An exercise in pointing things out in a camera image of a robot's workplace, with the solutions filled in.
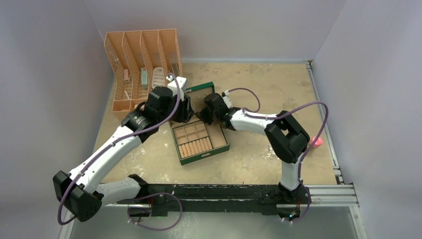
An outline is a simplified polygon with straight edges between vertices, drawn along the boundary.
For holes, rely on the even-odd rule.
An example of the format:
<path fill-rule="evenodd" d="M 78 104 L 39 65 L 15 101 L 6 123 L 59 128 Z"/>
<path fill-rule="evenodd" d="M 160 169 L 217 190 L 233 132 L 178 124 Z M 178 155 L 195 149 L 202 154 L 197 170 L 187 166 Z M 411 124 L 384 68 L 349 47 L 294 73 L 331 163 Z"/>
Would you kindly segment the green jewelry box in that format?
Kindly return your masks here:
<path fill-rule="evenodd" d="M 213 82 L 186 89 L 194 112 L 205 107 L 204 97 L 214 93 Z M 193 116 L 189 122 L 169 121 L 179 162 L 186 165 L 229 151 L 230 144 L 223 129 L 217 123 L 211 125 Z"/>

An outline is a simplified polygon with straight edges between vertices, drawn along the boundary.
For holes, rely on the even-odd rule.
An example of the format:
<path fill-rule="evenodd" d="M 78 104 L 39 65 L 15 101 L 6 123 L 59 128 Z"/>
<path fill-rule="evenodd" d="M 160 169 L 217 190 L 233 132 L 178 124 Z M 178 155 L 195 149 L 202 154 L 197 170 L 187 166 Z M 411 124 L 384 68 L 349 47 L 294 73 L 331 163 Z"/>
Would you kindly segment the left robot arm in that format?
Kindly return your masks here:
<path fill-rule="evenodd" d="M 92 218 L 101 208 L 106 193 L 98 190 L 105 176 L 132 150 L 155 134 L 168 121 L 188 122 L 194 111 L 190 96 L 183 89 L 156 87 L 147 98 L 128 113 L 113 135 L 82 164 L 66 173 L 53 176 L 57 200 L 60 202 L 57 221 L 64 226 L 72 220 L 62 220 L 66 208 L 80 222 Z"/>

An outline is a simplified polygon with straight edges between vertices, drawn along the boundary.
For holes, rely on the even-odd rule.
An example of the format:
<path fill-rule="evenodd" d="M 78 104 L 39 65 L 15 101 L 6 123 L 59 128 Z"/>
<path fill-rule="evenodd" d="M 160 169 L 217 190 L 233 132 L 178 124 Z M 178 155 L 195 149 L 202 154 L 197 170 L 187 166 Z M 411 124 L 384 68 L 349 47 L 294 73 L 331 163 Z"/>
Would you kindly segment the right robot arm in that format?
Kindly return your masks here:
<path fill-rule="evenodd" d="M 204 123 L 217 123 L 224 129 L 249 131 L 267 137 L 273 152 L 282 161 L 280 198 L 287 203 L 294 201 L 302 189 L 300 164 L 310 136 L 293 115 L 288 111 L 264 115 L 234 107 L 227 94 L 212 93 L 204 98 L 204 104 L 196 113 Z"/>

